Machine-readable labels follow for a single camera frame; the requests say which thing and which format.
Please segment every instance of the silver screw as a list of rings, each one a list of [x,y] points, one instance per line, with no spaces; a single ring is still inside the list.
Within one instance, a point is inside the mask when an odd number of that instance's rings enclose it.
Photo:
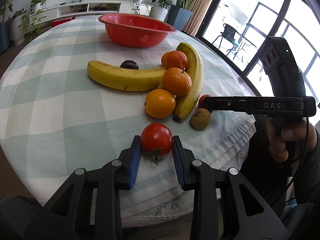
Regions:
[[[120,166],[121,165],[121,160],[114,160],[111,164],[113,166]]]
[[[82,168],[76,169],[76,174],[77,174],[77,175],[82,175],[82,174],[84,174],[84,169],[82,169]]]
[[[202,161],[200,161],[200,160],[194,160],[194,161],[192,162],[192,164],[193,164],[194,166],[199,167],[199,166],[202,165]]]
[[[231,168],[229,170],[229,172],[232,174],[232,175],[237,175],[239,173],[239,171],[236,169],[236,168]]]

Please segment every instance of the tomato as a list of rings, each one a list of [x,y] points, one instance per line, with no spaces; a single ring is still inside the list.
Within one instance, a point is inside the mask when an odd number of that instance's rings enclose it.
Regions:
[[[198,109],[200,108],[203,108],[202,107],[202,102],[203,102],[203,99],[207,98],[207,97],[211,97],[211,95],[203,95],[199,98],[199,101],[198,101]]]
[[[172,133],[165,125],[152,123],[143,129],[140,143],[147,154],[167,155],[172,149]]]

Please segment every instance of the human hand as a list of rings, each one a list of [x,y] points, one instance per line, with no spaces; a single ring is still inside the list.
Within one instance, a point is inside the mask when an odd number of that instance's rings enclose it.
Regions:
[[[285,162],[288,159],[288,151],[285,149],[285,142],[299,141],[306,138],[307,122],[303,118],[300,122],[292,123],[281,130],[281,136],[276,135],[276,127],[271,118],[266,124],[267,135],[270,143],[269,152],[272,158],[277,162]],[[307,144],[307,153],[315,149],[317,144],[316,129],[309,123],[309,138]]]

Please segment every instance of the blue plant pot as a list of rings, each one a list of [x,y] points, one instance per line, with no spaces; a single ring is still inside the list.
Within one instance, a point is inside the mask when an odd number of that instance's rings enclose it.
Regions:
[[[0,53],[6,51],[11,45],[10,22],[5,21],[0,25]]]
[[[168,13],[167,23],[178,31],[182,31],[192,14],[193,12],[172,5]]]

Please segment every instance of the red box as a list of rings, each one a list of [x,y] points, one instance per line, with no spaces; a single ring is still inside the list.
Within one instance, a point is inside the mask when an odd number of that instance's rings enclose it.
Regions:
[[[53,23],[52,23],[52,27],[55,27],[55,26],[58,26],[58,25],[60,25],[60,24],[63,24],[63,23],[69,22],[69,21],[71,21],[71,20],[72,20],[72,18],[53,21]]]

